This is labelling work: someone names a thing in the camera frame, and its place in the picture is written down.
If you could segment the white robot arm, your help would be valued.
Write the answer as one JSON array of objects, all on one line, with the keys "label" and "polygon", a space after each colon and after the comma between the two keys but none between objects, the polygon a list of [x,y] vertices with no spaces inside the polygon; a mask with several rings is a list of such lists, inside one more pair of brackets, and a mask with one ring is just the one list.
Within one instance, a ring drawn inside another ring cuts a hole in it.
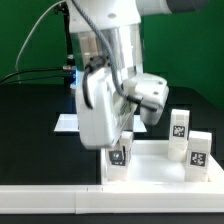
[{"label": "white robot arm", "polygon": [[129,162],[124,135],[135,111],[146,125],[158,123],[169,88],[142,66],[139,26],[143,15],[201,10],[208,0],[66,0],[69,31],[78,37],[84,64],[75,93],[80,139],[87,149],[106,149],[113,165]]}]

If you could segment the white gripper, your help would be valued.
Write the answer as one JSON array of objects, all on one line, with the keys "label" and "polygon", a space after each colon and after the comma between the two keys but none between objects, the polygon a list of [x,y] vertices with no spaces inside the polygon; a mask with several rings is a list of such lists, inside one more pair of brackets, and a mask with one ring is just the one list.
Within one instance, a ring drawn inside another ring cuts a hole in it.
[{"label": "white gripper", "polygon": [[[92,105],[83,98],[82,85],[76,89],[76,113],[79,134],[86,149],[111,148],[116,145],[137,106],[122,98],[114,87],[111,72],[102,68],[88,77]],[[122,147],[123,165],[128,165],[131,151]]]}]

